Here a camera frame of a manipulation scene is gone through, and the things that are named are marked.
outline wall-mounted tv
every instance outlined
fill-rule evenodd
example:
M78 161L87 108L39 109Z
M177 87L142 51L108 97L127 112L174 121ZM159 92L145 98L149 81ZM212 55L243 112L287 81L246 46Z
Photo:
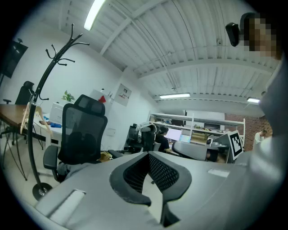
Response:
M11 78L18 62L20 61L21 57L23 56L23 54L26 52L27 49L28 49L27 46L12 41L0 65L1 74L4 74L5 76Z

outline corrugated ceiling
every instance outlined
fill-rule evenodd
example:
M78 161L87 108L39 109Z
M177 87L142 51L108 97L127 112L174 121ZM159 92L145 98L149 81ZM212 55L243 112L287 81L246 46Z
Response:
M278 65L230 45L225 25L252 11L239 0L107 0L87 31L92 3L52 0L41 12L65 33L74 23L91 48L119 69L133 69L151 95L259 97Z

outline shelf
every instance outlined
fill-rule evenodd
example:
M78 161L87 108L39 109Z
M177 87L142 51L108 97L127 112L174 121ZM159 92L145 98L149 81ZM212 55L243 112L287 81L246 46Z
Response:
M189 117L189 116L163 114L163 113L151 113L151 115L154 115L155 117L169 118L169 119L174 119L174 120L188 120L188 121L192 121L192 119L193 119L193 117Z
M240 122L240 121L216 120L216 119L205 119L205 118L196 118L196 117L194 117L194 122L217 124L217 125L228 125L228 126L244 125L244 122Z
M200 145L206 145L206 143L202 143L202 142L197 142L197 141L190 141L190 143L195 143L195 144L200 144Z
M218 135L224 135L225 134L225 133L213 132L213 131L203 130L203 129L198 129L198 128L193 128L192 130L193 131L203 132L203 133L213 133L213 134L218 134Z
M158 123L158 122L153 122L153 121L150 121L150 122L153 123L153 124L168 126L168 127L172 127L172 128L179 128L179 129L191 130L190 128L184 127L184 126L178 126L178 125L166 124L166 123Z
M183 116L183 115L172 115L172 114L162 114L162 113L151 113L151 115L154 115L155 117L159 117L159 118L168 118L168 119L175 119L175 120L186 120L186 121L193 120L193 117ZM244 125L244 122L240 122L240 121L216 120L216 119L205 119L205 118L196 118L196 117L194 117L194 122L217 124L217 125L228 125L228 126L235 126L235 127L238 125Z

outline ceiling light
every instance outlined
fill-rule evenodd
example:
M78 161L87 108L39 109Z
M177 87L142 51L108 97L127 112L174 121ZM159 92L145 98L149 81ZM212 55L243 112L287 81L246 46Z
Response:
M168 95L161 95L160 98L176 98L176 97L190 97L190 93L175 93L175 94L168 94Z
M84 28L86 30L91 30L93 23L95 21L95 18L98 14L98 12L100 11L102 5L104 4L105 0L94 0L91 9L87 15L85 24L84 24Z
M252 97L249 97L249 98L247 99L247 101L248 101L248 102L254 102L254 103L258 103L260 100L259 100L259 99L257 99L257 98L252 98Z

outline coat rack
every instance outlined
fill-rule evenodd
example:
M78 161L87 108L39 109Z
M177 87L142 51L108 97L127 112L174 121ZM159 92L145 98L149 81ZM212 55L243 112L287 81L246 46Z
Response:
M51 57L48 49L46 49L47 55L49 58L52 59L52 62L49 64L48 68L44 72L44 74L43 74L43 76L42 76L42 78L41 78L41 80L37 86L37 89L33 95L34 96L33 102L31 103L31 108L30 108L30 113L29 113L29 121L28 121L28 126L27 126L27 140L28 140L28 151L29 151L29 158L30 158L30 162L31 162L31 167L32 167L35 179L37 181L37 184L34 185L34 187L32 189L33 195L34 195L36 200L39 200L49 190L52 189L52 187L49 184L41 183L38 172L37 172L36 164L35 164L34 154L33 154L32 129L33 129L34 113L35 113L35 109L36 109L36 101L37 101L38 97L41 100L49 100L49 98L42 99L40 96L40 93L43 89L43 86L44 86L49 74L51 73L52 69L54 68L54 66L56 64L59 64L61 66L67 66L66 63L65 64L59 63L62 60L75 62L74 60L71 60L68 58L61 58L66 53L66 51L70 47L77 45L77 44L89 45L89 43L83 43L83 42L75 43L75 41L77 41L83 34L78 35L76 38L72 38L73 37L73 29L74 29L74 24L72 24L72 31L71 31L71 36L70 36L69 41L66 43L65 46L62 47L62 49L59 52L56 51L55 47L52 44L52 48L55 52L54 57Z

